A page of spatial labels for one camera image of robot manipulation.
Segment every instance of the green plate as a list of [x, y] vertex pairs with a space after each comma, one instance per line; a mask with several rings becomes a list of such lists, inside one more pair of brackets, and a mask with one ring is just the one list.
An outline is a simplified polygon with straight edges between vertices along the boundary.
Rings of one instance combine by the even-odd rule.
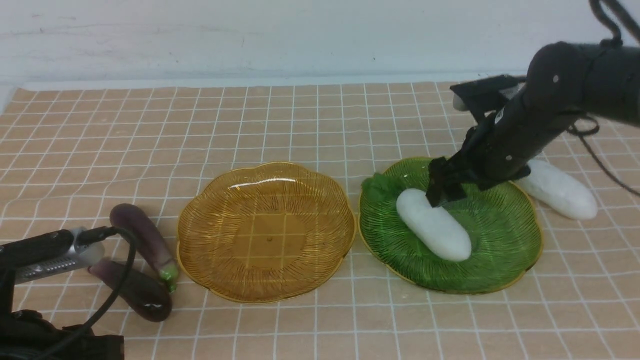
[[513, 183], [485, 192], [465, 185], [465, 200], [444, 208], [467, 230], [471, 256], [459, 263], [433, 254], [400, 219], [396, 199], [407, 188], [427, 189], [430, 158], [407, 158], [362, 183], [360, 234], [367, 248], [403, 279], [457, 294], [502, 290], [542, 254], [543, 236], [531, 199]]

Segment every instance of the yellow plate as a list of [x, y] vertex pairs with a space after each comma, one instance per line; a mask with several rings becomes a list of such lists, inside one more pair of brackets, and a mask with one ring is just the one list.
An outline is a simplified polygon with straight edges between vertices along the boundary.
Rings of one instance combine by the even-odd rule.
[[340, 184], [292, 163], [266, 163], [217, 177], [182, 210], [177, 258], [225, 299], [274, 302], [326, 282], [355, 232]]

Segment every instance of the eggplant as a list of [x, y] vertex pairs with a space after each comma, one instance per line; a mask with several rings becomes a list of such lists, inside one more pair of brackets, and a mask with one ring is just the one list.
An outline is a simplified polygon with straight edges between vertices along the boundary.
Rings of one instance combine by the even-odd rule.
[[118, 204], [109, 214], [111, 225], [129, 230], [138, 238], [136, 250], [158, 274], [170, 293], [178, 286], [178, 264], [162, 234], [147, 214], [133, 204]]
[[[89, 274], [112, 290], [122, 278], [125, 265], [103, 258], [89, 266]], [[136, 314], [150, 322], [163, 322], [171, 314], [173, 302], [166, 286], [147, 274], [131, 269], [119, 294]]]

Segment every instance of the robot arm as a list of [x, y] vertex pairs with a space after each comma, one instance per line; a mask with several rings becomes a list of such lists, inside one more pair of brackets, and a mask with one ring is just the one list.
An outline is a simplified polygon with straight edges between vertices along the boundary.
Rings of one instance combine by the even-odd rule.
[[477, 125], [456, 154], [429, 165], [432, 206], [463, 199], [461, 184], [487, 190], [528, 176], [527, 162], [579, 119], [640, 127], [640, 48], [557, 42], [536, 53], [526, 78], [498, 76], [451, 90], [454, 105]]

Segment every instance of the white foam vegetable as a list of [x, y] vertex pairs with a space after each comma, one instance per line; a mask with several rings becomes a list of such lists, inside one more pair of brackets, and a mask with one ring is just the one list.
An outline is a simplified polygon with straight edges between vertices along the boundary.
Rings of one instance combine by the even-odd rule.
[[531, 175], [516, 181], [524, 192], [568, 218], [589, 220], [596, 217], [596, 199], [580, 181], [546, 161], [533, 159], [528, 165]]
[[463, 261], [471, 256], [467, 231], [444, 208], [432, 208], [422, 190], [404, 190], [396, 200], [396, 209], [402, 221], [438, 257]]

